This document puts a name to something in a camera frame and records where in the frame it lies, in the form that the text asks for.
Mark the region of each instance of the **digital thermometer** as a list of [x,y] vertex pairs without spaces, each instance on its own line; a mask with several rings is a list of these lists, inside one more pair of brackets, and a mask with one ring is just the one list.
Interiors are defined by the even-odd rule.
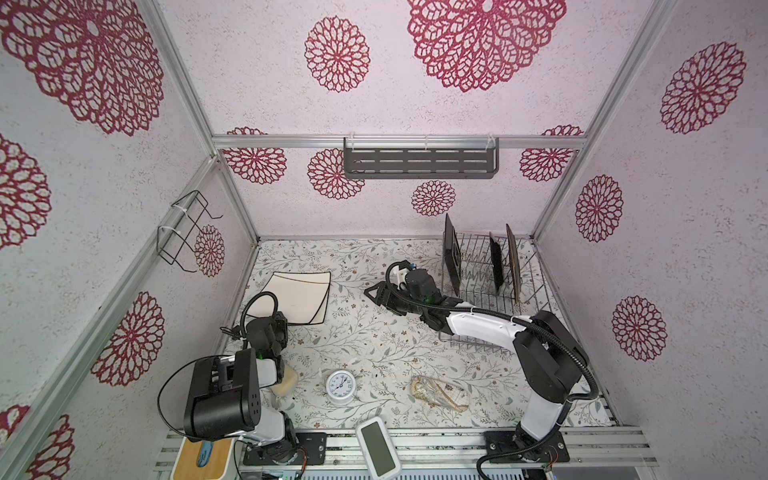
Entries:
[[371,479],[387,480],[396,477],[402,465],[381,417],[366,420],[357,426],[356,432]]

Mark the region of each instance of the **red mandala print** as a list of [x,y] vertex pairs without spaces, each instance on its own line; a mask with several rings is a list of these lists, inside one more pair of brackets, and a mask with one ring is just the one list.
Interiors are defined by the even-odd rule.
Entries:
[[350,180],[344,174],[344,153],[338,148],[319,151],[310,159],[306,174],[315,190],[341,200],[357,195],[365,180]]
[[618,227],[623,206],[619,183],[608,175],[598,175],[584,185],[578,196],[578,231],[591,242],[605,240]]
[[69,461],[74,452],[72,435],[74,429],[69,425],[69,415],[62,415],[56,423],[56,430],[48,434],[43,449],[27,468],[28,480],[44,478],[61,480],[69,472]]
[[224,266],[224,239],[213,225],[206,225],[197,234],[194,258],[205,276],[216,276]]
[[331,91],[349,91],[368,73],[371,58],[359,28],[349,20],[325,17],[315,24],[304,42],[306,66],[312,76]]
[[667,130],[687,134],[711,124],[736,98],[745,68],[744,52],[725,41],[688,58],[661,98]]
[[565,0],[408,0],[408,32],[427,75],[488,90],[528,67],[565,15]]
[[29,406],[14,405],[0,413],[0,449],[8,441],[20,421],[27,415]]
[[0,135],[0,250],[37,235],[50,211],[51,191],[38,162]]
[[0,0],[0,31],[79,121],[133,135],[159,115],[163,70],[132,0]]
[[645,298],[628,296],[614,310],[614,335],[619,346],[636,360],[653,360],[667,346],[667,324]]
[[126,386],[149,370],[163,346],[163,310],[147,292],[139,293],[109,344],[91,368],[99,383]]
[[[544,135],[581,135],[584,132],[573,125],[558,125],[544,132]],[[560,177],[563,168],[574,153],[569,148],[529,148],[520,158],[520,171],[523,176],[545,182]]]
[[[238,127],[230,135],[266,135],[256,128]],[[255,184],[277,182],[286,173],[282,148],[236,148],[222,151],[232,171]]]
[[416,188],[411,196],[411,205],[421,215],[434,217],[447,212],[454,200],[456,192],[451,185],[440,180],[430,180]]

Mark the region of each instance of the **floral tablecloth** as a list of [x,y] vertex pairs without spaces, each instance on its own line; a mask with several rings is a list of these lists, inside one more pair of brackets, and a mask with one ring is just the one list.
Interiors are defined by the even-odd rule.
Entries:
[[[383,280],[386,267],[397,260],[411,260],[426,268],[439,286],[441,246],[439,240],[262,242],[246,301],[262,289],[272,272],[330,271],[332,278],[325,323],[289,327],[283,358],[298,372],[298,385],[284,399],[268,395],[264,399],[286,412],[297,428],[352,428],[373,415],[382,416],[394,428],[514,426],[531,391],[514,353],[459,349],[438,341],[437,332],[416,315],[396,316],[363,296],[363,290]],[[521,262],[532,255],[527,240],[521,242],[520,255]],[[528,297],[526,291],[534,291],[526,282],[543,281],[535,257],[526,270],[524,298]],[[554,300],[549,306],[548,310],[560,315]],[[535,313],[535,307],[524,313]],[[232,342],[227,351],[234,352],[239,346],[240,342]],[[353,372],[358,383],[356,399],[343,407],[331,405],[324,396],[325,375],[338,368]],[[416,375],[467,389],[469,410],[457,413],[413,398],[410,384]],[[574,390],[586,391],[586,387],[580,384]],[[578,402],[567,425],[611,425],[611,420],[595,400]]]

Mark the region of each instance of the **alarm clock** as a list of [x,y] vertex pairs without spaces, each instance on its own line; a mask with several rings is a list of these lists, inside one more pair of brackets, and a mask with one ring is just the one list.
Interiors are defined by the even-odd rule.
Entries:
[[336,370],[326,380],[328,400],[335,406],[351,402],[355,398],[356,388],[355,376],[348,370]]

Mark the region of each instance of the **wire basket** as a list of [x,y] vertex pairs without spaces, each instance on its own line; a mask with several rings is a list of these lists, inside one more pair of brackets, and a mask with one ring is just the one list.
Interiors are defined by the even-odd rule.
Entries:
[[[518,242],[518,261],[520,263],[520,302],[515,302],[512,287],[512,271],[509,266],[508,240],[506,237],[494,237],[502,248],[502,272],[504,283],[498,292],[493,278],[491,261],[491,239],[488,235],[476,233],[456,233],[462,251],[461,285],[458,297],[479,308],[495,310],[508,315],[534,315],[539,310],[558,310],[554,296],[544,279],[538,261],[538,251],[533,240],[520,239]],[[442,263],[442,291],[455,293],[449,280],[445,261]],[[474,347],[478,351],[501,349],[500,346],[480,339],[448,335],[440,332],[438,339],[460,348]]]

